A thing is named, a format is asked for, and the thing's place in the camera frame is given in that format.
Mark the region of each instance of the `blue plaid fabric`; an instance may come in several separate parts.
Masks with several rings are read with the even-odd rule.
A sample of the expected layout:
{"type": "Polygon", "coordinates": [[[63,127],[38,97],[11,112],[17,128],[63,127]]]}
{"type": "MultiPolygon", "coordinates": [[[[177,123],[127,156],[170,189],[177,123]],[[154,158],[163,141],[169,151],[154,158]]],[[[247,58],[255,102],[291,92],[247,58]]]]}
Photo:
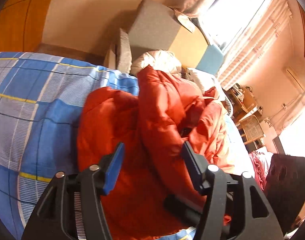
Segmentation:
{"type": "Polygon", "coordinates": [[[88,94],[138,95],[137,78],[87,62],[0,52],[0,219],[20,239],[57,171],[77,173],[76,137],[88,94]]]}

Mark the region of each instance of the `pink ruffled fabric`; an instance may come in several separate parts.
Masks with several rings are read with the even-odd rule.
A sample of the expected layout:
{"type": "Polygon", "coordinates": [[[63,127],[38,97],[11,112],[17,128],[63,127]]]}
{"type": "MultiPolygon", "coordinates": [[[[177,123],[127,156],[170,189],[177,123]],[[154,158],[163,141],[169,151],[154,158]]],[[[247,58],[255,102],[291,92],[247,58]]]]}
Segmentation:
{"type": "Polygon", "coordinates": [[[262,190],[264,190],[266,186],[266,177],[270,168],[272,156],[273,153],[260,151],[260,149],[249,153],[255,171],[254,179],[262,190]]]}

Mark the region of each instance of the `chair backrest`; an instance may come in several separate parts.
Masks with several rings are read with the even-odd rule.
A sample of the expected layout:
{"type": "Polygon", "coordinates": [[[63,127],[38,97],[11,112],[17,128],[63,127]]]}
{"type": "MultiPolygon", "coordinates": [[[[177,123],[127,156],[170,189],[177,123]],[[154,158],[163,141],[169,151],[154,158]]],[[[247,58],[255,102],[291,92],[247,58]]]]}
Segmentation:
{"type": "Polygon", "coordinates": [[[262,137],[264,137],[263,130],[260,126],[260,123],[254,115],[251,115],[243,120],[240,121],[240,126],[244,130],[245,136],[246,136],[246,142],[251,143],[253,141],[256,141],[262,137]]]}

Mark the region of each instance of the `red puffer jacket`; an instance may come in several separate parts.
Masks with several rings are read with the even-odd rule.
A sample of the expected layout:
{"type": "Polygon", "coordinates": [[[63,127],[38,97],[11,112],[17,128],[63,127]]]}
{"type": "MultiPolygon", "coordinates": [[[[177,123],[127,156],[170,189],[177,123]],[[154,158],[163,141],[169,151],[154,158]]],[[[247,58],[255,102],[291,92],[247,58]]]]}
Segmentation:
{"type": "MultiPolygon", "coordinates": [[[[138,97],[108,87],[93,91],[78,133],[80,171],[112,153],[118,142],[125,143],[116,186],[102,198],[114,240],[154,239],[182,229],[163,208],[170,193],[204,204],[180,157],[184,141],[225,172],[233,169],[226,161],[226,110],[220,101],[203,97],[194,83],[150,66],[139,72],[138,82],[138,97]]],[[[205,96],[215,94],[213,88],[205,96]]]]}

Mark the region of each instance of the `bright window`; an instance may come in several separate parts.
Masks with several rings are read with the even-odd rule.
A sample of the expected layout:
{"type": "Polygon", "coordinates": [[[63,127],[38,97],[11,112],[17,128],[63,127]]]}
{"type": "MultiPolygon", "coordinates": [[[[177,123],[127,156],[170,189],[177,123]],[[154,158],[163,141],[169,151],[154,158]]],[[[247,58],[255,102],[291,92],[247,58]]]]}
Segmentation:
{"type": "Polygon", "coordinates": [[[243,30],[264,0],[217,0],[199,17],[205,33],[224,51],[243,30]]]}
{"type": "Polygon", "coordinates": [[[305,111],[279,138],[287,155],[305,157],[305,111]]]}

